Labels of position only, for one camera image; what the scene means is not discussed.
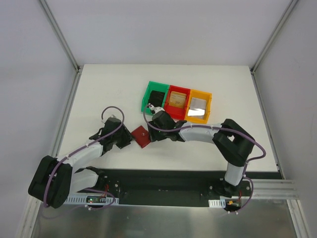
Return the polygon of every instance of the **metal plate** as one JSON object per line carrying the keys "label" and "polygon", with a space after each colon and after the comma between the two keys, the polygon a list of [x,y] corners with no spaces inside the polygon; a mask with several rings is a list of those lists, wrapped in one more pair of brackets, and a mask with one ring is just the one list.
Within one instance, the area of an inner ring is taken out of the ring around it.
{"label": "metal plate", "polygon": [[[73,205],[46,209],[61,214]],[[78,208],[54,220],[38,215],[33,238],[295,238],[285,200],[252,200],[239,215],[221,208],[113,206]]]}

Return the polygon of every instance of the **gray floor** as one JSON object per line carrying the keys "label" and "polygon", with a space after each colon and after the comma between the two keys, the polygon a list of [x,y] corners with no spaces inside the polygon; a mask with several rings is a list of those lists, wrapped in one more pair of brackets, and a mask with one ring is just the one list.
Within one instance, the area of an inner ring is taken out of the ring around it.
{"label": "gray floor", "polygon": [[[56,216],[74,206],[40,208]],[[78,208],[47,220],[38,215],[33,238],[295,238],[286,201],[252,200],[238,215],[221,208],[113,206]]]}

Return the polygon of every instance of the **yellow bin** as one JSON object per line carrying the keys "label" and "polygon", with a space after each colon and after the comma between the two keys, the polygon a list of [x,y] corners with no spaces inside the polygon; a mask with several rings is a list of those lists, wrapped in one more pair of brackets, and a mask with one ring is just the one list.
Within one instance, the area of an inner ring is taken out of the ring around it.
{"label": "yellow bin", "polygon": [[[194,99],[203,99],[206,101],[205,114],[203,115],[203,118],[198,118],[198,116],[189,116],[188,115],[188,112],[190,111],[190,106],[191,106],[192,100],[194,100]],[[191,121],[194,123],[206,124],[208,122],[208,118],[210,115],[211,99],[212,99],[211,93],[206,93],[206,92],[191,89],[188,104],[187,104],[187,111],[186,111],[185,120]]]}

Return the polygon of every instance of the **white wall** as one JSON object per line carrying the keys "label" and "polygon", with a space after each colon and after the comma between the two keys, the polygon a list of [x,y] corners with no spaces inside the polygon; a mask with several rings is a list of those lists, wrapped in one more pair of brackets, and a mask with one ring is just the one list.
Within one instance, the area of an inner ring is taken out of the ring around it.
{"label": "white wall", "polygon": [[290,0],[48,0],[79,64],[253,66]]}
{"label": "white wall", "polygon": [[301,0],[256,72],[277,154],[317,237],[317,1]]}
{"label": "white wall", "polygon": [[0,32],[0,237],[12,238],[75,71],[37,1],[1,1]]}

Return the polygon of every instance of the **white table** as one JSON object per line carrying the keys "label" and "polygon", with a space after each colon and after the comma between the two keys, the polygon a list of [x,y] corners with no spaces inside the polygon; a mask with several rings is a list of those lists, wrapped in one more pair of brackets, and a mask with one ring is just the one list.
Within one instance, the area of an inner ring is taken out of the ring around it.
{"label": "white table", "polygon": [[[267,151],[264,159],[250,163],[248,171],[277,171],[247,66],[87,64],[80,78],[60,154],[84,144],[103,126],[101,112],[107,106],[118,106],[124,111],[124,124],[130,132],[140,125],[147,129],[141,102],[150,80],[211,92],[209,124],[231,118]],[[105,113],[105,118],[111,114],[121,118],[115,109]],[[251,156],[260,154],[255,147]],[[150,143],[143,149],[135,141],[121,150],[114,146],[89,165],[116,169],[225,171],[227,162],[212,144],[166,139]]]}

